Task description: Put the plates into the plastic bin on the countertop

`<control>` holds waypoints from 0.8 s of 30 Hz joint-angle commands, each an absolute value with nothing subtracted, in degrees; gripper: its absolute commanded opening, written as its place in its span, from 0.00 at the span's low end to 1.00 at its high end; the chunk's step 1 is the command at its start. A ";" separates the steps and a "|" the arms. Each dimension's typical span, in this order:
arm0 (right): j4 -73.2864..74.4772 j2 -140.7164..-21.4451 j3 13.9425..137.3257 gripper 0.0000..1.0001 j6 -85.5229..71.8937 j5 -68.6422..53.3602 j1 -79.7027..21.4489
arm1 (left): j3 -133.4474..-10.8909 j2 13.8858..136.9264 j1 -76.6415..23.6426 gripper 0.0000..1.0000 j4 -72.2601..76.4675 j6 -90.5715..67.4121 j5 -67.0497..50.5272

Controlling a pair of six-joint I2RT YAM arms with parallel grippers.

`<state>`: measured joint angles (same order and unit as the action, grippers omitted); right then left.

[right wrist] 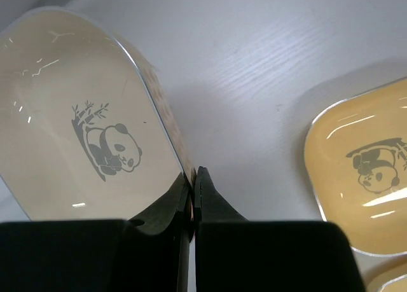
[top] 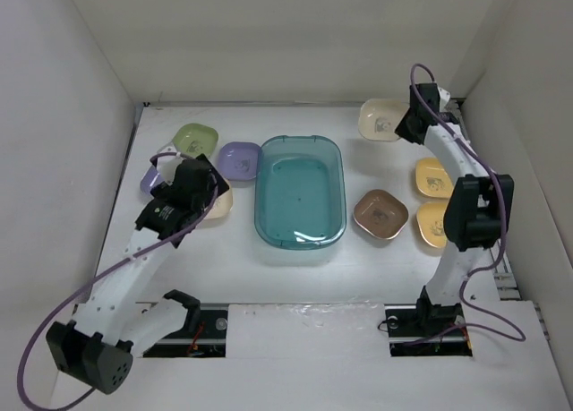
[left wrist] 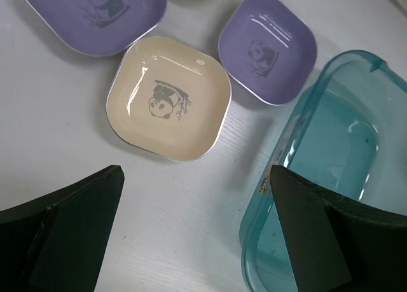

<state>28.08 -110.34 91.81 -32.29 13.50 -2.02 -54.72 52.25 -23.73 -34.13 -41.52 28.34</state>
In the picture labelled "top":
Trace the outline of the cream plate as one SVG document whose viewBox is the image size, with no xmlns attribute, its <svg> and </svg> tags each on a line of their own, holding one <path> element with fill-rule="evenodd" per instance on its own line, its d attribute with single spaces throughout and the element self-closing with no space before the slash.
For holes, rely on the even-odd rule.
<svg viewBox="0 0 573 411">
<path fill-rule="evenodd" d="M 396 134 L 396 129 L 408 109 L 409 105 L 400 100 L 368 99 L 360 109 L 358 131 L 369 141 L 398 141 L 400 137 Z"/>
<path fill-rule="evenodd" d="M 211 210 L 205 215 L 203 220 L 215 220 L 226 217 L 231 211 L 233 204 L 233 190 L 232 187 L 229 186 L 227 191 L 217 197 Z"/>
</svg>

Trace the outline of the brown square plate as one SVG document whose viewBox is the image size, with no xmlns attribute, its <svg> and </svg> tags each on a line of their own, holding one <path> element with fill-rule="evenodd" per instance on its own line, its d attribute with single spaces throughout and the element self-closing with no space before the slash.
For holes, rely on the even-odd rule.
<svg viewBox="0 0 573 411">
<path fill-rule="evenodd" d="M 367 192 L 353 209 L 355 223 L 379 240 L 394 239 L 409 219 L 406 205 L 382 189 Z"/>
</svg>

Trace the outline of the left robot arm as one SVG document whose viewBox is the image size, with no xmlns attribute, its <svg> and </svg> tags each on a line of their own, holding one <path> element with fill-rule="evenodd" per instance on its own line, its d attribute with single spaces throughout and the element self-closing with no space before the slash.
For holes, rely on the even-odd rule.
<svg viewBox="0 0 573 411">
<path fill-rule="evenodd" d="M 158 268 L 228 190 L 205 155 L 183 158 L 173 181 L 152 189 L 152 199 L 124 249 L 122 266 L 96 284 L 70 321 L 56 321 L 47 330 L 47 344 L 61 372 L 111 394 L 124 383 L 134 358 L 173 332 L 186 337 L 199 328 L 201 303 L 182 291 L 166 292 L 145 313 L 139 312 L 137 300 Z"/>
</svg>

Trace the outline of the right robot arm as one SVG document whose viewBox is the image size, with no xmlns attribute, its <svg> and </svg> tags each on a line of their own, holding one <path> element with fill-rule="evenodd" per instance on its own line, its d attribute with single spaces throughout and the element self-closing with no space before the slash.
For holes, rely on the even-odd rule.
<svg viewBox="0 0 573 411">
<path fill-rule="evenodd" d="M 407 324 L 417 330 L 415 345 L 464 328 L 456 319 L 467 303 L 466 286 L 481 272 L 481 252 L 505 239 L 513 197 L 512 178 L 487 167 L 460 127 L 446 121 L 445 101 L 437 83 L 411 83 L 409 109 L 396 129 L 402 139 L 425 146 L 454 184 L 443 219 L 446 248 Z"/>
</svg>

